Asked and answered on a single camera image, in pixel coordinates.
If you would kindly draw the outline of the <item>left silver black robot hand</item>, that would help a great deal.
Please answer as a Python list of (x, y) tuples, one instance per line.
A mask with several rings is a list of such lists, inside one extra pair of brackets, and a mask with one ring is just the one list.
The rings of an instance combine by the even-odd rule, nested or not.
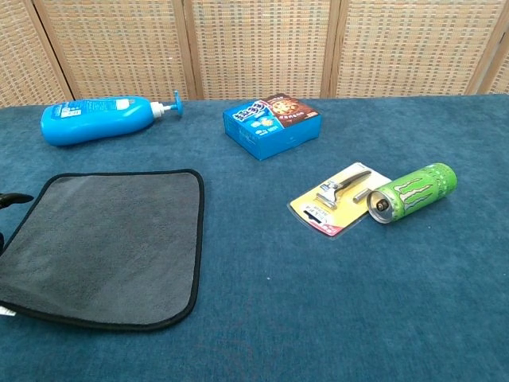
[[(1, 209), (6, 209), (11, 205), (29, 203), (34, 199), (34, 196), (24, 193), (2, 193), (1, 194)], [(8, 240), (5, 239), (3, 233), (1, 233), (1, 254), (4, 253), (6, 245), (11, 241), (11, 237)]]

